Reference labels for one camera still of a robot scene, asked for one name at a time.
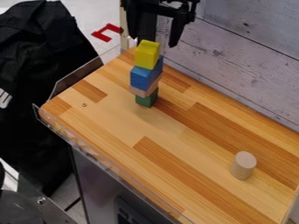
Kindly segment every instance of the bolt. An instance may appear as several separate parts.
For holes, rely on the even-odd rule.
[[[43,205],[43,204],[45,204],[45,198],[44,197],[39,197],[37,202],[38,202],[38,204]]]

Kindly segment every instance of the toy block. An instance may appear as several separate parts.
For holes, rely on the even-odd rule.
[[[253,154],[247,151],[239,151],[234,158],[231,173],[240,180],[248,179],[256,166],[257,161]]]
[[[143,91],[147,91],[150,88],[150,85],[161,75],[162,71],[163,56],[160,56],[154,70],[135,66],[131,70],[131,86],[133,88],[139,88]]]
[[[158,83],[161,80],[162,75],[160,75],[149,87],[147,91],[143,91],[139,88],[136,87],[129,87],[129,92],[133,95],[138,95],[142,98],[150,96],[157,88],[158,88]]]
[[[144,98],[137,95],[136,96],[136,103],[138,103],[138,104],[140,104],[144,107],[151,108],[157,100],[158,91],[159,91],[159,87],[156,88],[156,90],[150,96],[147,96],[147,97],[144,97]]]
[[[135,65],[153,70],[159,59],[160,43],[142,40],[136,48]]]

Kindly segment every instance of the stack of blocks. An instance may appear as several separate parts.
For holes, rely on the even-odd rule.
[[[163,71],[160,44],[143,40],[136,49],[135,66],[131,70],[130,92],[136,95],[136,103],[150,108],[158,97],[158,82]]]

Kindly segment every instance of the red tape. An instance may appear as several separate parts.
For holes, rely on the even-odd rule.
[[[101,39],[105,42],[109,42],[111,40],[110,37],[102,34],[104,31],[106,30],[110,30],[112,32],[117,32],[119,34],[122,33],[122,28],[120,27],[117,27],[116,25],[113,25],[113,24],[107,24],[104,28],[101,28],[99,31],[94,31],[92,33],[92,35],[95,37],[95,38],[98,38],[98,39]]]

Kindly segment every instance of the beige block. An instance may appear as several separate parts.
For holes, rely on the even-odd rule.
[[[248,179],[252,175],[256,164],[257,161],[253,154],[240,151],[234,158],[231,173],[237,179]]]

